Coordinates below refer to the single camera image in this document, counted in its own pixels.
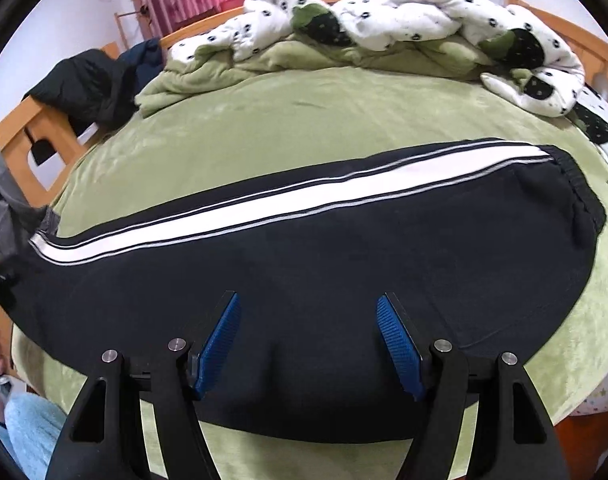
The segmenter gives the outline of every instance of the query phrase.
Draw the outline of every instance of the silver bolt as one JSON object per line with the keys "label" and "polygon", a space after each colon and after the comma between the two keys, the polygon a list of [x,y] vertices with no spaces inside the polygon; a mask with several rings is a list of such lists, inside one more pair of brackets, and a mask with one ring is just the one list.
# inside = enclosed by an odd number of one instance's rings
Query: silver bolt
{"label": "silver bolt", "polygon": [[502,361],[504,361],[508,365],[516,365],[517,364],[517,355],[511,352],[504,352],[502,354]]}
{"label": "silver bolt", "polygon": [[438,339],[433,345],[439,352],[450,352],[453,350],[453,345],[450,344],[450,341],[446,341],[446,339]]}
{"label": "silver bolt", "polygon": [[185,346],[186,346],[186,341],[184,341],[184,339],[182,339],[180,337],[171,339],[171,341],[168,342],[168,349],[173,352],[179,352],[180,350],[184,350]]}
{"label": "silver bolt", "polygon": [[115,350],[107,350],[102,354],[102,361],[105,363],[112,363],[117,359],[117,352]]}

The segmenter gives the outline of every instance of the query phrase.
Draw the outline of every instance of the red object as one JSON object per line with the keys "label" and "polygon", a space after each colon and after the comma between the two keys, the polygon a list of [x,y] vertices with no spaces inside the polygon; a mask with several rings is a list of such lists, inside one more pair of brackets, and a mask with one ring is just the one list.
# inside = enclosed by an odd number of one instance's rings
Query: red object
{"label": "red object", "polygon": [[218,5],[220,12],[244,6],[244,0],[226,0]]}

